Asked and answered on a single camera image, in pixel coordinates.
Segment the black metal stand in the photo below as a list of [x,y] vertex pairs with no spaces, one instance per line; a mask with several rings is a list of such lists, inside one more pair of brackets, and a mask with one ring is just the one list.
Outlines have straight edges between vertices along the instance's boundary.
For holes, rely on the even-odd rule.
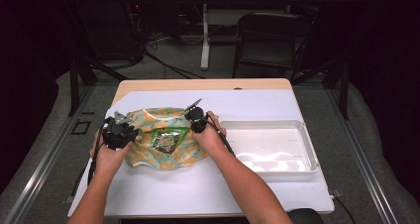
[[350,64],[347,57],[333,58],[322,65],[312,68],[309,71],[299,75],[292,80],[293,84],[302,83],[321,71],[326,70],[327,74],[322,80],[322,86],[325,89],[334,89],[337,83],[340,84],[338,108],[345,120],[349,119],[348,115],[348,94],[349,94],[349,75]]
[[72,116],[80,105],[78,78],[81,78],[82,81],[88,86],[94,86],[97,83],[98,79],[93,72],[94,68],[105,72],[106,74],[118,79],[119,81],[128,79],[127,76],[106,66],[97,59],[93,59],[88,56],[75,57],[72,60],[69,68],[71,95],[71,106],[68,113],[69,116]]

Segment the floral yellow fabric bag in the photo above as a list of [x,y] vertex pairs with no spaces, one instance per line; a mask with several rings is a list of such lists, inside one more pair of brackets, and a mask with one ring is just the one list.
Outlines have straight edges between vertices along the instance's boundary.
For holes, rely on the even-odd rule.
[[[208,157],[192,137],[190,123],[184,118],[181,108],[147,108],[128,113],[131,125],[139,130],[134,145],[126,157],[132,167],[149,166],[159,170],[184,168]],[[153,133],[159,128],[187,128],[182,143],[171,155],[161,153],[151,147]]]

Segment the green snack packet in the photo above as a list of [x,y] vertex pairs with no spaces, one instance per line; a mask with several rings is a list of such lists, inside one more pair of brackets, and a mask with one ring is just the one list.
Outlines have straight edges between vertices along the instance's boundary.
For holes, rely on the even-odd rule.
[[151,147],[161,153],[171,155],[182,143],[187,128],[159,128],[153,133]]

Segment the white table mat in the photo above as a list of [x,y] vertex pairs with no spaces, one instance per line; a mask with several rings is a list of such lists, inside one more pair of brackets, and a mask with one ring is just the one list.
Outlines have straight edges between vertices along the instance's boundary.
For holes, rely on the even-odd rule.
[[[111,111],[142,108],[211,110],[224,121],[297,120],[305,124],[290,89],[132,91]],[[286,210],[335,209],[321,167],[304,176],[262,176]],[[214,162],[206,158],[186,168],[158,170],[121,165],[108,191],[105,214],[113,218],[239,216],[242,211]]]

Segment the person's right hand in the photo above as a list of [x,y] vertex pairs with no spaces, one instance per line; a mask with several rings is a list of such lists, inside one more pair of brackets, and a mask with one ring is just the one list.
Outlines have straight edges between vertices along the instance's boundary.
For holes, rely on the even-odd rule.
[[220,135],[226,134],[226,129],[222,128],[219,118],[212,111],[207,112],[208,124],[201,133],[194,133],[193,138],[199,143],[200,147],[212,158],[229,155]]

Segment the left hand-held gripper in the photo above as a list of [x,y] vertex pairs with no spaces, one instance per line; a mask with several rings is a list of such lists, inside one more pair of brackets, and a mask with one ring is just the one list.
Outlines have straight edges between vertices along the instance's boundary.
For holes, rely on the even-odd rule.
[[114,116],[105,119],[102,133],[105,145],[116,151],[124,149],[128,143],[134,142],[139,130],[131,125],[132,119],[115,111]]

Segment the black folding chair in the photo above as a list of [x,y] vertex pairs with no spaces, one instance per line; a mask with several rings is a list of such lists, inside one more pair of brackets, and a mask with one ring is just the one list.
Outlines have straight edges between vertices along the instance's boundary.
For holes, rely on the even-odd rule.
[[313,32],[310,19],[293,14],[254,12],[237,24],[232,76],[240,65],[290,70],[292,82]]

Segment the black round seat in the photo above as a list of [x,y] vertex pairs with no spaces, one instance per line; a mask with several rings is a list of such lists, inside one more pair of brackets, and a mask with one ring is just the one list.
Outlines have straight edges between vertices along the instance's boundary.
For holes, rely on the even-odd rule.
[[288,212],[293,224],[324,224],[318,212],[311,208],[299,208]]

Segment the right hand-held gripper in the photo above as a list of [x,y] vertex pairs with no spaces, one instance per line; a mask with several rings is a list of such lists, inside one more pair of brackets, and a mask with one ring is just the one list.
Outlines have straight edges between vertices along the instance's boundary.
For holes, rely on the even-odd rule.
[[207,125],[208,118],[204,111],[198,106],[201,99],[198,99],[185,109],[185,119],[191,124],[190,129],[194,133],[202,133]]

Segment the white desk leg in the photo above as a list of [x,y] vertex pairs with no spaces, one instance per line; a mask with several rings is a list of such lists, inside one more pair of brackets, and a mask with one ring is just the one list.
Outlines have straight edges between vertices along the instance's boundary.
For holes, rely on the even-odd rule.
[[203,24],[203,45],[202,45],[200,68],[202,70],[207,70],[209,68],[210,45],[209,45],[209,28],[208,28],[208,9],[207,9],[206,4],[203,5],[202,24]]

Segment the white plastic tray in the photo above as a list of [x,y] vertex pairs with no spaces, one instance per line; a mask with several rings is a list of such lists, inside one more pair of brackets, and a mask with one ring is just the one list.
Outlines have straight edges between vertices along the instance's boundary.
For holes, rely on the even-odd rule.
[[236,158],[262,176],[304,176],[319,169],[300,121],[224,121],[221,126]]

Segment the aluminium floor rail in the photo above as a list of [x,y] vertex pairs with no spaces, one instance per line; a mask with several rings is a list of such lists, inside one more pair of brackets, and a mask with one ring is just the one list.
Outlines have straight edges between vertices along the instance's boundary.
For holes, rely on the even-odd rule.
[[65,119],[63,125],[57,133],[53,144],[47,149],[37,168],[29,178],[21,195],[5,219],[4,224],[22,224],[38,193],[47,180],[53,165],[55,164],[63,148],[63,143],[69,136],[72,127],[76,124],[76,120],[81,114],[81,110],[87,104],[88,99],[94,92],[94,89],[94,86],[86,86],[81,92],[79,97],[79,107],[71,116]]
[[379,184],[371,166],[368,161],[368,158],[364,152],[364,149],[353,130],[353,127],[349,120],[344,118],[340,108],[339,108],[339,98],[334,90],[326,90],[327,97],[333,107],[333,110],[340,121],[341,126],[343,127],[349,141],[349,149],[354,157],[356,164],[358,166],[359,172],[362,175],[364,183],[367,187],[369,195],[376,207],[376,210],[382,220],[383,224],[399,224],[398,220],[383,192],[381,185]]

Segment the person's left hand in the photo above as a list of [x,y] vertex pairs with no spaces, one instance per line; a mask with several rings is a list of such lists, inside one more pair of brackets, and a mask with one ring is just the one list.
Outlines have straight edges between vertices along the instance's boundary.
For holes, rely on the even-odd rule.
[[90,150],[90,157],[95,161],[93,178],[95,180],[112,180],[131,150],[132,145],[133,143],[130,142],[124,149],[114,151],[106,147],[103,144],[102,136],[96,133]]

